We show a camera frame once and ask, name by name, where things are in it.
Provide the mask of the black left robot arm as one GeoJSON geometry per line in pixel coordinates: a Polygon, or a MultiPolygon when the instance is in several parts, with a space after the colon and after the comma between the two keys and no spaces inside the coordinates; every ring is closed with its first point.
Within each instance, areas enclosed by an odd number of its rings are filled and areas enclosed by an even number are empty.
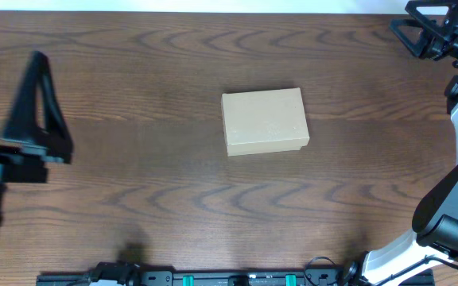
{"type": "Polygon", "coordinates": [[[17,89],[1,139],[18,147],[0,145],[0,225],[7,183],[43,184],[47,163],[69,164],[73,140],[64,120],[49,66],[43,52],[32,52],[17,89]]]}

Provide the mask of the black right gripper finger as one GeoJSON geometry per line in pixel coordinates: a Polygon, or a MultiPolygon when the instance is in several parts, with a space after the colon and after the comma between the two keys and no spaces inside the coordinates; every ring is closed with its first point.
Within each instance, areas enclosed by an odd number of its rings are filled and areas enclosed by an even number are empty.
{"type": "Polygon", "coordinates": [[[409,1],[405,10],[414,20],[423,24],[434,40],[448,42],[456,38],[452,13],[457,6],[454,0],[409,1]]]}
{"type": "Polygon", "coordinates": [[[423,24],[414,19],[396,19],[390,23],[391,32],[401,41],[412,56],[418,59],[433,59],[433,35],[423,24]]]}

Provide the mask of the cardboard box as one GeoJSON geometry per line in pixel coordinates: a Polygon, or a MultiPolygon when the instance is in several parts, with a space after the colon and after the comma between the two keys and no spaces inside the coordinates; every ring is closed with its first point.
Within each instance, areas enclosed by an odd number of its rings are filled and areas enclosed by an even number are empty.
{"type": "Polygon", "coordinates": [[[228,156],[299,150],[309,143],[301,89],[252,91],[221,97],[228,156]]]}

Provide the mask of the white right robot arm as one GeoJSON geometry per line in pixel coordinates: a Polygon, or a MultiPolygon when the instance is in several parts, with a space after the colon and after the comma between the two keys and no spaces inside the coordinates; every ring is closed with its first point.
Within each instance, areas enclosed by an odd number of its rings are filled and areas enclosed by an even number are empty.
{"type": "MultiPolygon", "coordinates": [[[[408,19],[390,30],[419,59],[449,56],[458,69],[458,0],[410,1],[408,19]]],[[[338,285],[433,285],[431,269],[458,271],[458,75],[446,87],[447,113],[456,131],[456,166],[418,204],[411,229],[370,251],[339,274],[338,285]]]]}

